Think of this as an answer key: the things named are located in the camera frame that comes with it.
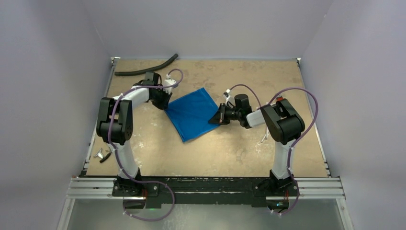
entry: black foam tube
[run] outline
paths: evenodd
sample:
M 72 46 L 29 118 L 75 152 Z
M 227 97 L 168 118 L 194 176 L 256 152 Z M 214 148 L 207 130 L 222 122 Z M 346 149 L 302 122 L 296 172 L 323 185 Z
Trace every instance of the black foam tube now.
M 136 76 L 136 75 L 145 74 L 146 72 L 154 72 L 154 71 L 163 69 L 166 66 L 170 65 L 177 57 L 178 57 L 178 54 L 175 54 L 171 58 L 169 58 L 167 61 L 160 64 L 159 66 L 154 66 L 154 67 L 150 67 L 147 69 L 141 69 L 141 70 L 130 71 L 130 72 L 114 72 L 114 75 L 115 76 Z

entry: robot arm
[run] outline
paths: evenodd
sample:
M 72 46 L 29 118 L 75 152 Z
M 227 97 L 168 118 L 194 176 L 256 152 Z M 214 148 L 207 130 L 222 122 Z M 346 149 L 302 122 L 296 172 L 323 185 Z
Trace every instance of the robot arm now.
M 133 109 L 141 103 L 151 101 L 152 104 L 161 110 L 168 107 L 169 99 L 172 96 L 173 87 L 158 89 L 146 88 L 147 86 L 159 86 L 158 80 L 161 76 L 157 73 L 147 72 L 145 79 L 135 84 L 132 92 L 125 95 L 119 102 L 116 110 L 118 118 L 112 115 L 114 104 L 119 96 L 108 98 L 104 97 L 100 101 L 99 116 L 97 119 L 96 133 L 103 141 L 108 143 L 109 148 L 113 151 L 113 146 L 108 141 L 108 131 L 111 119 L 114 119 L 111 140 L 117 146 L 118 156 L 121 159 L 122 167 L 132 177 L 138 173 L 138 166 L 134 161 L 134 156 L 131 150 L 130 142 L 128 141 L 133 134 Z M 170 86 L 176 81 L 170 78 L 161 80 L 162 86 Z M 118 172 L 118 176 L 124 179 L 128 177 L 122 172 Z
M 238 120 L 240 125 L 251 128 L 266 124 L 275 140 L 275 159 L 271 176 L 276 180 L 288 178 L 288 151 L 293 142 L 300 137 L 305 123 L 287 99 L 279 97 L 275 104 L 267 104 L 257 111 L 252 111 L 246 94 L 232 98 L 229 91 L 225 93 L 226 103 L 221 103 L 209 123 L 227 125 L 231 120 Z M 292 165 L 293 150 L 289 164 Z

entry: white wall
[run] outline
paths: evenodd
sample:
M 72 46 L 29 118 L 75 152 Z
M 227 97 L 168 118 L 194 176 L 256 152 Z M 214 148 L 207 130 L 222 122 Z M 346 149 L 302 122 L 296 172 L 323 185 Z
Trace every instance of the white wall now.
M 0 5 L 0 228 L 55 229 L 110 59 L 80 0 Z
M 332 0 L 84 0 L 111 56 L 297 58 Z
M 336 0 L 301 62 L 358 230 L 406 226 L 406 1 Z

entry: blue fabric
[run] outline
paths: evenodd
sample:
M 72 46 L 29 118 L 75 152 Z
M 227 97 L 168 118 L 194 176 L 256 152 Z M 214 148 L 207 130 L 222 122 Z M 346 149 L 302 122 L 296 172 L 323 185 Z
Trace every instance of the blue fabric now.
M 201 88 L 169 103 L 165 112 L 185 142 L 219 127 L 208 123 L 217 110 L 213 99 Z

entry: purple wire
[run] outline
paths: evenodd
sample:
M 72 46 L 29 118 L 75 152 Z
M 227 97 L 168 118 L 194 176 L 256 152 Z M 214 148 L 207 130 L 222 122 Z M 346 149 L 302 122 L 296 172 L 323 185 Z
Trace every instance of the purple wire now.
M 183 80 L 183 72 L 182 72 L 182 70 L 180 70 L 180 69 L 173 69 L 173 70 L 169 71 L 168 75 L 170 75 L 170 73 L 172 73 L 172 72 L 175 71 L 175 70 L 177 70 L 177 71 L 180 72 L 181 77 L 180 77 L 180 80 L 177 81 L 177 82 L 176 82 L 175 84 L 173 84 L 173 85 L 169 85 L 169 86 L 139 86 L 139 87 L 136 87 L 136 88 L 132 88 L 132 89 L 128 90 L 127 92 L 123 93 L 122 95 L 120 95 L 120 96 L 117 98 L 117 101 L 116 101 L 115 104 L 114 104 L 113 111 L 112 111 L 112 115 L 114 115 L 115 112 L 117 111 L 117 106 L 118 106 L 120 100 L 121 100 L 124 96 L 126 96 L 127 94 L 129 94 L 129 93 L 131 93 L 131 92 L 133 92 L 133 91 L 135 91 L 135 90 L 137 90 L 137 89 L 142 89 L 142 88 L 165 89 L 165 88 L 170 88 L 170 87 L 174 87 L 174 88 L 177 87 L 177 86 L 179 85 L 179 83 Z M 161 184 L 161 185 L 165 186 L 165 187 L 170 191 L 170 194 L 172 195 L 172 205 L 170 206 L 169 211 L 168 211 L 165 215 L 163 215 L 163 216 L 161 216 L 161 217 L 159 217 L 159 218 L 150 219 L 150 218 L 143 218 L 143 217 L 134 216 L 133 214 L 129 213 L 129 212 L 125 209 L 125 207 L 124 207 L 124 205 L 123 205 L 124 213 L 127 214 L 127 215 L 130 216 L 130 217 L 133 217 L 133 218 L 135 218 L 135 219 L 140 219 L 140 220 L 143 220 L 143 221 L 159 221 L 159 220 L 164 219 L 165 217 L 169 216 L 169 214 L 172 212 L 173 208 L 175 207 L 175 194 L 173 193 L 172 189 L 171 189 L 167 184 L 165 184 L 165 183 L 162 183 L 162 182 L 160 182 L 160 181 L 139 181 L 139 180 L 136 180 L 136 179 L 132 178 L 132 176 L 130 176 L 130 175 L 127 173 L 127 171 L 123 168 L 123 165 L 121 164 L 121 161 L 120 161 L 120 159 L 119 159 L 119 157 L 118 157 L 117 146 L 112 142 L 112 127 L 113 127 L 113 122 L 114 122 L 114 119 L 111 119 L 110 125 L 109 125 L 109 131 L 108 131 L 108 133 L 107 133 L 107 140 L 109 141 L 109 144 L 111 144 L 111 145 L 113 146 L 113 148 L 114 148 L 115 159 L 117 160 L 118 167 L 119 167 L 120 170 L 124 173 L 124 175 L 126 175 L 126 177 L 128 177 L 131 181 L 133 181 L 133 182 L 135 182 L 135 183 L 139 183 L 139 184 L 149 184 L 149 183 Z
M 290 88 L 286 88 L 286 89 L 284 89 L 284 90 L 281 90 L 281 91 L 277 92 L 277 93 L 275 94 L 275 96 L 272 97 L 272 99 L 269 101 L 269 104 L 271 104 L 272 101 L 275 100 L 275 98 L 276 98 L 279 94 L 281 94 L 281 93 L 283 93 L 283 92 L 285 92 L 285 91 L 288 91 L 288 90 L 302 90 L 302 91 L 308 93 L 308 94 L 313 98 L 313 100 L 315 101 L 315 115 L 314 115 L 313 120 L 312 120 L 312 122 L 310 123 L 309 127 L 304 131 L 304 133 L 303 133 L 302 135 L 300 135 L 300 137 L 299 137 L 298 139 L 296 139 L 296 140 L 292 143 L 291 147 L 289 148 L 289 151 L 288 151 L 288 164 L 287 164 L 287 165 L 288 165 L 288 173 L 289 173 L 289 176 L 291 177 L 291 179 L 293 180 L 293 182 L 294 182 L 294 184 L 295 184 L 295 186 L 296 186 L 296 188 L 297 188 L 297 195 L 296 195 L 296 199 L 294 200 L 293 204 L 292 204 L 291 206 L 289 206 L 289 208 L 288 208 L 286 211 L 284 211 L 284 212 L 282 212 L 282 213 L 279 213 L 280 215 L 283 215 L 283 214 L 286 214 L 286 213 L 290 212 L 290 211 L 296 206 L 297 201 L 299 200 L 299 196 L 300 196 L 300 194 L 299 194 L 299 186 L 298 186 L 298 184 L 297 184 L 297 181 L 294 179 L 293 174 L 292 174 L 292 172 L 291 172 L 291 170 L 290 170 L 290 167 L 291 167 L 291 163 L 290 163 L 290 162 L 291 162 L 292 148 L 310 131 L 310 129 L 312 128 L 312 126 L 314 125 L 314 123 L 315 123 L 315 121 L 316 121 L 317 114 L 318 114 L 318 102 L 317 102 L 316 97 L 315 97 L 309 90 L 303 89 L 303 88 L 299 88 L 299 87 L 290 87 Z

